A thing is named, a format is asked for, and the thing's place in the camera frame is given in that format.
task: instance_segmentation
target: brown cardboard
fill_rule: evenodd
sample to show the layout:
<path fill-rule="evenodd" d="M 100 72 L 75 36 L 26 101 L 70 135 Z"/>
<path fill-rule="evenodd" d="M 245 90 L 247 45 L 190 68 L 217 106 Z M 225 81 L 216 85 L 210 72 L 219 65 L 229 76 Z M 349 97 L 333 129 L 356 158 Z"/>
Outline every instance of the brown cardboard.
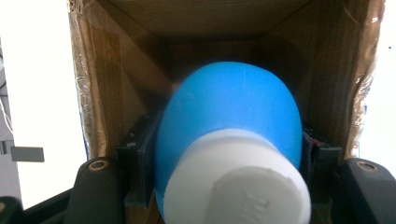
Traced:
<path fill-rule="evenodd" d="M 369 1 L 364 21 L 361 22 L 360 46 L 356 58 L 356 85 L 351 89 L 353 112 L 346 143 L 345 158 L 356 157 L 359 150 L 359 138 L 364 127 L 364 99 L 372 84 L 376 65 L 376 46 L 381 21 L 385 10 L 385 0 Z"/>
<path fill-rule="evenodd" d="M 260 39 L 258 64 L 288 86 L 303 119 L 307 116 L 318 42 L 320 1 L 311 1 Z"/>
<path fill-rule="evenodd" d="M 257 38 L 308 2 L 109 1 L 147 30 L 171 44 Z"/>
<path fill-rule="evenodd" d="M 227 41 L 171 46 L 172 77 L 181 81 L 204 64 L 220 61 L 255 63 L 257 41 Z"/>
<path fill-rule="evenodd" d="M 171 83 L 157 58 L 137 46 L 107 12 L 116 8 L 106 1 L 76 4 L 70 17 L 84 137 L 91 158 L 114 156 L 134 122 L 170 94 Z M 147 45 L 160 42 L 138 24 L 130 26 L 143 35 L 132 37 Z"/>
<path fill-rule="evenodd" d="M 311 124 L 328 135 L 345 152 L 352 148 L 348 139 L 355 96 L 374 60 L 379 36 L 382 1 L 322 1 L 318 44 L 308 107 Z M 378 21 L 372 22 L 373 10 Z"/>

